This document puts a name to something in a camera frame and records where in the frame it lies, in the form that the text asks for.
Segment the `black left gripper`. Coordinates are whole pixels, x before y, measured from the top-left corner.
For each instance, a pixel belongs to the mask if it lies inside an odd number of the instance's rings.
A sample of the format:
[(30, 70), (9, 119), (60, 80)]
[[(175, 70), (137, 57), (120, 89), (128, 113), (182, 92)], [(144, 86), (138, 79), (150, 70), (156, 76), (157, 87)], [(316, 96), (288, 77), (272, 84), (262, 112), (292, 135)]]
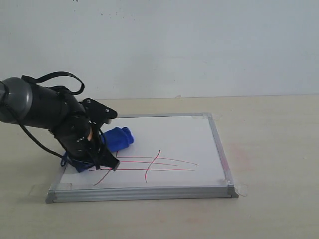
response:
[(68, 114), (53, 118), (51, 133), (66, 151), (69, 163), (95, 164), (116, 171), (120, 161), (103, 146), (100, 129), (101, 117), (91, 118), (84, 113)]

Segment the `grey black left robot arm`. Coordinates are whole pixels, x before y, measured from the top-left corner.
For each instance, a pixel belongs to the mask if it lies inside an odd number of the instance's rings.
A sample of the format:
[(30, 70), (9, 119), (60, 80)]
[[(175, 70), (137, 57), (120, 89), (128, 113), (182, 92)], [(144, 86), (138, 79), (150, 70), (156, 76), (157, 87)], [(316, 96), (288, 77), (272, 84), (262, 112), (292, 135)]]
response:
[[(0, 83), (0, 120), (15, 124), (44, 151), (71, 164), (79, 172), (94, 166), (115, 171), (120, 162), (110, 152), (101, 127), (117, 112), (91, 98), (78, 101), (76, 92), (65, 86), (44, 87), (27, 76), (11, 77)], [(49, 131), (63, 147), (59, 154), (45, 147), (28, 127)]]

